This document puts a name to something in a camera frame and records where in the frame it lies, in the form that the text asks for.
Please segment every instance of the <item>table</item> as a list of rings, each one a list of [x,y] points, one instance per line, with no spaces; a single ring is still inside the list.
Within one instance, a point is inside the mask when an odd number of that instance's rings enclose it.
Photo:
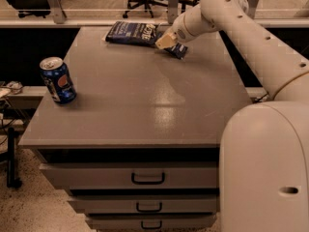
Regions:
[[[109,29],[80,29],[65,58],[76,99],[47,93],[19,145],[93,229],[211,226],[221,134],[251,103],[223,42],[203,35],[179,60],[107,43]]]

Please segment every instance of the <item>can lid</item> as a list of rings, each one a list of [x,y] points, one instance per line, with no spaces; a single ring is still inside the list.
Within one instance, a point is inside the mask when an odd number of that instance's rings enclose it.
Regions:
[[[58,67],[61,67],[63,60],[58,57],[45,58],[40,62],[40,67],[43,70],[55,70]]]

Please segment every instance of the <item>drawer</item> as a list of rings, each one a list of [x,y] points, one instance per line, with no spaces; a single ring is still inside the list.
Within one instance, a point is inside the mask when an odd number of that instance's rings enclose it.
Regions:
[[[209,189],[217,187],[216,162],[43,163],[57,189]]]
[[[83,214],[216,213],[216,195],[78,196],[68,201]]]
[[[99,216],[86,217],[91,229],[142,229],[206,228],[215,222],[215,215],[167,216]]]

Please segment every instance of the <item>black stand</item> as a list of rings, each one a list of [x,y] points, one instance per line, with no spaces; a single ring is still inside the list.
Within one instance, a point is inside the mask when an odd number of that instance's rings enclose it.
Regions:
[[[18,132],[14,128],[8,130],[8,151],[0,154],[0,162],[7,161],[7,187],[18,189],[22,182],[19,178],[15,178],[14,163],[14,139],[18,136]]]

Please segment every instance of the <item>blue soda can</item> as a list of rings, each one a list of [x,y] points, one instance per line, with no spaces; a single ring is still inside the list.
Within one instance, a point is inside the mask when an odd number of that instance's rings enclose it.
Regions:
[[[65,104],[75,99],[76,92],[68,66],[61,58],[45,58],[40,62],[40,68],[42,80],[56,103]]]

